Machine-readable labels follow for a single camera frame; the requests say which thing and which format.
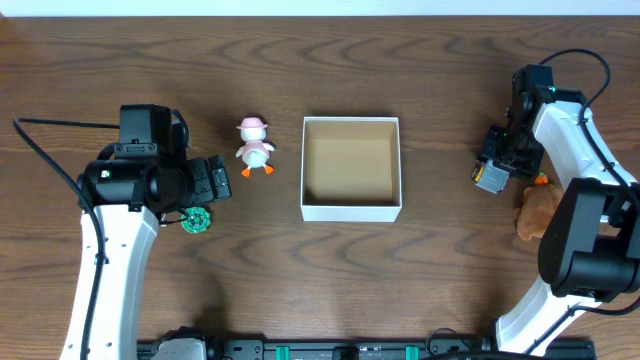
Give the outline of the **grey yellow toy truck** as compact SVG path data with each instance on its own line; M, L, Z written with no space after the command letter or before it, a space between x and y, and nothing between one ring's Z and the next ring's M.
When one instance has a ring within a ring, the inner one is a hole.
M486 162L478 161L471 175L477 187L492 194L502 192L509 177L509 172L496 167L492 160Z

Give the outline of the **white duck toy pink hat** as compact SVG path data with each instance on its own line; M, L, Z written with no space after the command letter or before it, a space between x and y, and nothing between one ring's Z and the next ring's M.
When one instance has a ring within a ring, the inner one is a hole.
M266 142L268 125L259 117L244 118L237 129L244 144L236 151L246 167L241 174L249 178L252 169L263 168L266 174L272 174L274 167L269 164L271 153L275 147Z

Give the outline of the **brown plush toy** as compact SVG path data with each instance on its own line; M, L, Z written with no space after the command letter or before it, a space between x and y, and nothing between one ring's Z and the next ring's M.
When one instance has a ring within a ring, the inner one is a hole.
M534 185L524 189L522 205L513 210L519 238L524 241L542 238L563 195L561 187L551 183L544 173L539 173Z

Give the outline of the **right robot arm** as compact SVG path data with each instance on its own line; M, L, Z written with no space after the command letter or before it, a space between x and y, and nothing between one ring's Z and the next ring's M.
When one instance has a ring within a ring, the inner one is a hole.
M533 178L549 157L563 196L538 249L539 275L494 325L495 349L542 356L586 312L639 289L639 184L610 152L584 94L558 88L548 65L512 76L504 127L492 126L472 179L500 193L511 178Z

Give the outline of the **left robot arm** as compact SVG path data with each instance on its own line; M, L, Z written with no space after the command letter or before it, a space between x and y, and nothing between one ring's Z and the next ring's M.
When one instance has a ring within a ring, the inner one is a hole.
M220 156L189 159L180 112L120 109L119 140L79 176L82 255L64 359L134 359L145 269L165 215L226 200Z

